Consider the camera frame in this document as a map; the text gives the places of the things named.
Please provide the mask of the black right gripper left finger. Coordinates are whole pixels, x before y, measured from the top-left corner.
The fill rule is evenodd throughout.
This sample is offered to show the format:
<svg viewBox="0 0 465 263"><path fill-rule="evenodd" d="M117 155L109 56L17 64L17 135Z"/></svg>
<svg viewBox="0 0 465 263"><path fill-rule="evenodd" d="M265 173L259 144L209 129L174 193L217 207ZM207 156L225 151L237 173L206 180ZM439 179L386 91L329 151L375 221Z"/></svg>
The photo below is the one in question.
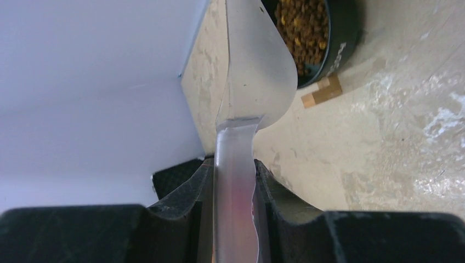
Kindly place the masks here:
<svg viewBox="0 0 465 263"><path fill-rule="evenodd" d="M16 208L1 215L1 262L211 262L213 159L153 176L178 187L139 204Z"/></svg>

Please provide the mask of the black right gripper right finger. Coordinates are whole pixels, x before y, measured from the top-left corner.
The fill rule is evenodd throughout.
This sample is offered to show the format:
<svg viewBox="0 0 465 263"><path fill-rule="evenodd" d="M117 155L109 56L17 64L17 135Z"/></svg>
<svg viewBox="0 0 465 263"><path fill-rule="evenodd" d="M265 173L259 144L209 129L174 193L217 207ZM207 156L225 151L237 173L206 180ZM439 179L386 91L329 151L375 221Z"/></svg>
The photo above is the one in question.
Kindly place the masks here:
<svg viewBox="0 0 465 263"><path fill-rule="evenodd" d="M454 215L323 211L255 165L260 262L464 262L464 222Z"/></svg>

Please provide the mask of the clear plastic scoop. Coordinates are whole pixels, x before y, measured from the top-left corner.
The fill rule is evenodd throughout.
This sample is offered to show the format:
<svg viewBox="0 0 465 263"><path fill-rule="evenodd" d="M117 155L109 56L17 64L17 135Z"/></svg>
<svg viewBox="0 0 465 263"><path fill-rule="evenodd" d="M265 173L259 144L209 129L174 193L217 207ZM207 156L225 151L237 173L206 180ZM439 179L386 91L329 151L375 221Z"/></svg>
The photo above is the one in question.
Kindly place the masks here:
<svg viewBox="0 0 465 263"><path fill-rule="evenodd" d="M253 138L289 109L293 57L261 1L226 1L229 64L216 119L214 260L257 262Z"/></svg>

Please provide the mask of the wooden bowl stand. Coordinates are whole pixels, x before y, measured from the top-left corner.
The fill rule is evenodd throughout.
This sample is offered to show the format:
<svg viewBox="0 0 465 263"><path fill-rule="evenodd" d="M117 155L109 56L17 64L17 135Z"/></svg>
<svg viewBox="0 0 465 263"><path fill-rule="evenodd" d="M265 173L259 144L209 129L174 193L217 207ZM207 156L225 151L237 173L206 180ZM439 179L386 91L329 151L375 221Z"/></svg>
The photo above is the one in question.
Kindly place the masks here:
<svg viewBox="0 0 465 263"><path fill-rule="evenodd" d="M304 108L310 108L343 94L338 75L333 73L316 82L317 90L301 97Z"/></svg>

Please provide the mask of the black cat bowl right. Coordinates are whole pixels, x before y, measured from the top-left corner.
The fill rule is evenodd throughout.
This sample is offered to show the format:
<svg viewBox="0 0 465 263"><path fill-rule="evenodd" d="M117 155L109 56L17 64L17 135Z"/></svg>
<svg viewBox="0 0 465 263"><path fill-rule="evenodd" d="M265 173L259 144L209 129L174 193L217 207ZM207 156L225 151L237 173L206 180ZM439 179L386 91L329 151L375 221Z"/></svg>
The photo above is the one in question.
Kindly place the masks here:
<svg viewBox="0 0 465 263"><path fill-rule="evenodd" d="M362 12L352 0L262 1L290 51L299 89L336 73L352 56Z"/></svg>

